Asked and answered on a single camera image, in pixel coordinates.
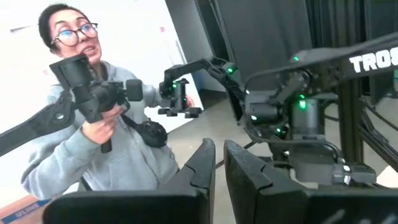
floor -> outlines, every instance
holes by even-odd
[[[377,110],[390,122],[398,125],[398,115],[396,113],[398,110],[398,100],[385,98],[379,103]],[[329,106],[326,109],[326,114],[332,117],[338,117],[337,106]],[[375,127],[390,140],[392,146],[398,148],[398,138],[395,138],[396,132],[382,121],[378,120],[375,116],[370,113],[368,114]],[[236,125],[228,100],[222,100],[210,106],[199,118],[194,119],[169,134],[169,144],[173,148],[180,167],[182,167],[195,152],[203,138],[211,138],[215,142],[216,162],[223,159],[224,140],[230,139],[242,146],[250,142],[243,129]],[[326,121],[326,138],[330,142],[340,146],[339,125],[337,122]],[[270,155],[267,144],[254,145],[249,151],[258,156]],[[380,174],[387,167],[386,162],[366,144],[364,147],[364,154],[365,162],[375,169],[377,174]],[[228,188],[226,186],[224,166],[216,170],[214,223],[235,223]]]

black curtain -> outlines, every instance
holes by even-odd
[[[311,49],[304,0],[213,0],[229,59],[243,80],[261,70],[288,63],[299,50]],[[274,90],[275,77],[262,77],[250,90]]]

gray hoodie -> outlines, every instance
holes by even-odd
[[[136,77],[126,69],[103,62],[108,81],[126,81]],[[144,108],[167,106],[159,90],[144,85],[144,99],[131,102],[126,116],[136,123],[147,121]],[[47,103],[54,103],[63,88],[51,87]],[[75,122],[56,133],[31,141],[34,152],[29,166],[22,175],[22,185],[39,199],[58,197],[83,176],[93,190],[150,190],[166,183],[178,169],[169,147],[161,149],[147,146],[140,135],[117,118],[116,132],[112,136],[113,150],[100,152],[100,145],[81,133],[85,118],[75,111]]]

